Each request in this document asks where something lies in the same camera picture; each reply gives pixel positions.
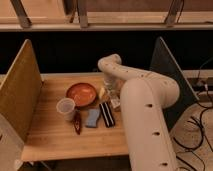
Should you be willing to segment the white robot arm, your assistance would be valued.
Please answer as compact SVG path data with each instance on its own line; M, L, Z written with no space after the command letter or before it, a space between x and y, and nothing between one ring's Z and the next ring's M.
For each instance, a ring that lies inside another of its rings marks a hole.
M118 54L103 57L98 68L107 86L125 81L120 107L132 171L179 171L163 109L179 98L178 83L156 72L123 66Z

